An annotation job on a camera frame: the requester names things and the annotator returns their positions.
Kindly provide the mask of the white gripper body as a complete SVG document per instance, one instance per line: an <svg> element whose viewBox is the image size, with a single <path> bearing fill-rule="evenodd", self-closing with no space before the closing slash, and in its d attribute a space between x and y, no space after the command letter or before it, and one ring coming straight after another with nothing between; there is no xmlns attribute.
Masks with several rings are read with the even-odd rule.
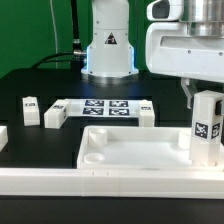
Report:
<svg viewBox="0 0 224 224"><path fill-rule="evenodd" d="M145 54L151 73L224 83L224 37L192 37L185 23L155 22Z"/></svg>

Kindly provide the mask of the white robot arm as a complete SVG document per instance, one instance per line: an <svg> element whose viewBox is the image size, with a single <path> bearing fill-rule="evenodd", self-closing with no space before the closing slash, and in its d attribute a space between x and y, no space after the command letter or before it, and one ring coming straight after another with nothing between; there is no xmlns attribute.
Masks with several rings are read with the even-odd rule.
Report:
<svg viewBox="0 0 224 224"><path fill-rule="evenodd" d="M138 73L128 41L127 0L92 0L93 39L83 77L118 83ZM145 62L176 76L188 98L193 80L224 83L224 0L154 0L147 6Z"/></svg>

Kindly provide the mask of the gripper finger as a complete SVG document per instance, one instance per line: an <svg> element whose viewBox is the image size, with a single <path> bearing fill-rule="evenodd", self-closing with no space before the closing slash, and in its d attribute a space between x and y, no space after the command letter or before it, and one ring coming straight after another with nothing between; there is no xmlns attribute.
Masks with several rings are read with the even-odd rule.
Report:
<svg viewBox="0 0 224 224"><path fill-rule="evenodd" d="M182 78L181 79L181 87L187 98L187 108L191 109L193 107L193 98L197 93L196 87L197 81L190 78Z"/></svg>
<svg viewBox="0 0 224 224"><path fill-rule="evenodd" d="M215 114L224 116L224 100L216 102Z"/></svg>

